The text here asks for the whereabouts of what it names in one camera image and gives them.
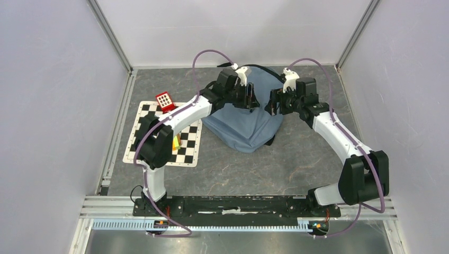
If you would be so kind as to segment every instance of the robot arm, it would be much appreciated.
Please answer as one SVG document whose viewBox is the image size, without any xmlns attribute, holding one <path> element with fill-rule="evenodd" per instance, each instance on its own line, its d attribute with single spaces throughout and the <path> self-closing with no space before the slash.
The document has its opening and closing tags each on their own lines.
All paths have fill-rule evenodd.
<svg viewBox="0 0 449 254">
<path fill-rule="evenodd" d="M 363 144 L 329 110 L 327 103 L 318 101 L 314 78 L 299 78 L 298 74 L 287 69 L 284 69 L 284 75 L 283 88 L 271 91 L 270 103 L 265 110 L 272 115 L 277 114 L 278 110 L 281 114 L 299 113 L 300 119 L 329 143 L 343 163 L 342 174 L 337 183 L 309 190 L 307 199 L 312 207 L 339 203 L 353 205 L 379 198 L 371 170 L 365 172 L 365 168 L 369 167 L 360 149 L 366 151 L 373 162 L 383 194 L 388 195 L 388 156 L 383 151 L 373 151 Z"/>
<path fill-rule="evenodd" d="M 157 123 L 164 121 L 145 140 L 139 153 L 139 160 L 145 166 L 146 181 L 150 188 L 151 198 L 156 202 L 166 193 L 164 186 L 165 164 L 172 156 L 172 142 L 174 135 L 181 132 L 191 123 L 213 114 L 230 103 L 237 108 L 259 107 L 254 94 L 254 87 L 247 82 L 249 74 L 247 67 L 237 70 L 224 69 L 216 81 L 200 91 L 198 100 L 193 98 L 181 107 L 176 108 L 159 117 L 147 115 L 137 131 L 134 146 L 137 148 L 147 132 Z"/>
</svg>

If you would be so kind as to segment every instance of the red block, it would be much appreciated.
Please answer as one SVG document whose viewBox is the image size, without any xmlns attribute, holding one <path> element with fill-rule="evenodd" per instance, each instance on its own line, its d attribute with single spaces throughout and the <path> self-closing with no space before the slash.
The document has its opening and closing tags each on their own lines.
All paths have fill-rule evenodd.
<svg viewBox="0 0 449 254">
<path fill-rule="evenodd" d="M 157 103 L 159 103 L 159 106 L 162 108 L 162 112 L 164 114 L 176 108 L 168 92 L 163 92 L 161 94 L 156 95 L 156 100 Z"/>
</svg>

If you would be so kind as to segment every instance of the blue cloth bag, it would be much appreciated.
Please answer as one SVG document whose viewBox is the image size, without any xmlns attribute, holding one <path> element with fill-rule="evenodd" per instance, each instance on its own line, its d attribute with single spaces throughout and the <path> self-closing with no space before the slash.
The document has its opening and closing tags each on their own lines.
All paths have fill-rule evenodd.
<svg viewBox="0 0 449 254">
<path fill-rule="evenodd" d="M 254 93 L 261 106 L 250 112 L 226 104 L 202 120 L 226 145 L 245 153 L 254 152 L 273 138 L 284 118 L 281 114 L 271 116 L 264 110 L 270 100 L 270 91 L 281 88 L 282 82 L 260 68 L 249 68 L 248 82 L 254 84 Z"/>
</svg>

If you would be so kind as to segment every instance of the black and white checkerboard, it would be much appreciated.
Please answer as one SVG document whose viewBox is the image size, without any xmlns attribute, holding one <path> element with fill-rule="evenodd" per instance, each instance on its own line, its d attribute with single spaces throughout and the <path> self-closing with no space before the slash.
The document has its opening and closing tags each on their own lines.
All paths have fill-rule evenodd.
<svg viewBox="0 0 449 254">
<path fill-rule="evenodd" d="M 184 103 L 174 103 L 175 106 L 181 106 Z M 131 134 L 129 135 L 128 144 L 123 156 L 123 162 L 132 163 L 136 150 L 133 146 L 136 140 L 136 132 L 140 128 L 140 119 L 147 114 L 153 114 L 155 116 L 162 115 L 162 110 L 157 102 L 141 102 L 137 110 L 134 126 L 132 127 Z M 168 166 L 179 167 L 196 167 L 198 162 L 198 153 L 200 148 L 201 128 L 203 123 L 198 120 L 192 123 L 181 131 L 181 148 L 173 151 Z"/>
</svg>

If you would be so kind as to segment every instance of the white wall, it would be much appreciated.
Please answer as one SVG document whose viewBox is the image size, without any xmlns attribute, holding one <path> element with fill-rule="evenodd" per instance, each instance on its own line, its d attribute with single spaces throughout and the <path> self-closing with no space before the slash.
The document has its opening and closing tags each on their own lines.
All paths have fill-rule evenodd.
<svg viewBox="0 0 449 254">
<path fill-rule="evenodd" d="M 83 0 L 0 7 L 0 252 L 67 253 L 126 81 Z"/>
<path fill-rule="evenodd" d="M 362 137 L 390 158 L 410 253 L 447 253 L 449 2 L 382 1 L 343 82 Z"/>
<path fill-rule="evenodd" d="M 212 48 L 241 64 L 335 64 L 370 0 L 98 0 L 134 66 L 191 66 Z M 204 55 L 199 66 L 223 63 Z"/>
</svg>

